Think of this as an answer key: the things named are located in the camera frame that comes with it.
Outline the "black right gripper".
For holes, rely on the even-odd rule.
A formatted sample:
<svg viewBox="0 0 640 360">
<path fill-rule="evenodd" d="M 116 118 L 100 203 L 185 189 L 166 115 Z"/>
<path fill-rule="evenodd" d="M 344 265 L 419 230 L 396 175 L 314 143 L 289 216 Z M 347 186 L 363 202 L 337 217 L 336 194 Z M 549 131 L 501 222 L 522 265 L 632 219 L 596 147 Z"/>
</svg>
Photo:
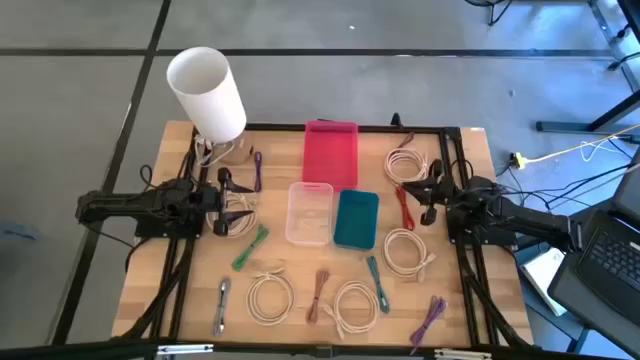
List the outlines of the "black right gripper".
<svg viewBox="0 0 640 360">
<path fill-rule="evenodd" d="M 443 161 L 435 159 L 429 165 L 424 181 L 404 182 L 402 188 L 422 206 L 425 206 L 420 223 L 429 226 L 435 222 L 437 217 L 435 205 L 448 203 L 454 194 L 455 184 L 453 177 L 444 173 Z"/>
</svg>

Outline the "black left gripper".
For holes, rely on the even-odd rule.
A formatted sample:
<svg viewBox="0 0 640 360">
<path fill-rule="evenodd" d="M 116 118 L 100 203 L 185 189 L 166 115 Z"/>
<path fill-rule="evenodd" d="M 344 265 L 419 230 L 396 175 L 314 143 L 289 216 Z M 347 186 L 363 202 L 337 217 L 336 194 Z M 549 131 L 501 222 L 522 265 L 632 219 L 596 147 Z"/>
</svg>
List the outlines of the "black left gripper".
<svg viewBox="0 0 640 360">
<path fill-rule="evenodd" d="M 205 184 L 201 186 L 201 210 L 205 213 L 214 212 L 217 214 L 217 218 L 212 222 L 213 232 L 218 236 L 226 236 L 228 234 L 229 224 L 232 224 L 238 219 L 245 216 L 252 215 L 252 210 L 230 211 L 227 213 L 227 220 L 225 211 L 226 205 L 226 190 L 233 193 L 254 193 L 252 188 L 247 188 L 235 183 L 229 183 L 231 180 L 231 172 L 228 168 L 222 167 L 218 169 L 217 179 L 219 187 L 215 188 L 213 185 Z"/>
</svg>

